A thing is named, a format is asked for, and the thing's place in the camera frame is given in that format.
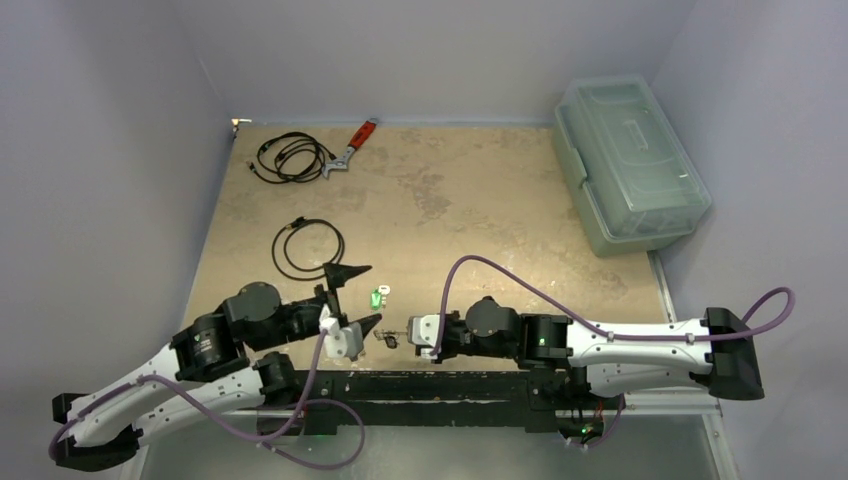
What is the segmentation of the small green key tag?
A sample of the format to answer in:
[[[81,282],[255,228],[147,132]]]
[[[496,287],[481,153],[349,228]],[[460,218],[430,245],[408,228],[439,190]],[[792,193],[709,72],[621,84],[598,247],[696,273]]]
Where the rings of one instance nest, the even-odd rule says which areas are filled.
[[[389,285],[379,285],[370,294],[370,308],[373,311],[383,309],[387,305],[387,298],[391,293]]]

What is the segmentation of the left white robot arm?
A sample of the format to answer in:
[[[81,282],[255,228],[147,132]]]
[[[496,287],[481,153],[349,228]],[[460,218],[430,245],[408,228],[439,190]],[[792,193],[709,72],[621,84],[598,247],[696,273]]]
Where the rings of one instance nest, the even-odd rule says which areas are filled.
[[[356,359],[381,321],[380,314],[349,321],[338,303],[338,289],[369,269],[328,263],[326,283],[291,303],[272,284],[247,284],[110,386],[56,396],[52,414],[61,427],[50,459],[106,470],[202,417],[270,449],[305,407],[334,404],[330,381],[317,379],[320,356]]]

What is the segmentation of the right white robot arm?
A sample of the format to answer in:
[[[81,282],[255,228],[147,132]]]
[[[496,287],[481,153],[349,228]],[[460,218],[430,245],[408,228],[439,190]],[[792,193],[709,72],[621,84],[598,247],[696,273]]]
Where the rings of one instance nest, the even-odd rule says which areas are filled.
[[[410,343],[433,363],[457,356],[511,359],[523,370],[566,370],[564,399],[584,407],[633,390],[702,387],[737,401],[764,396],[749,328],[726,308],[669,324],[594,323],[529,314],[485,297],[464,317],[426,315],[410,322]]]

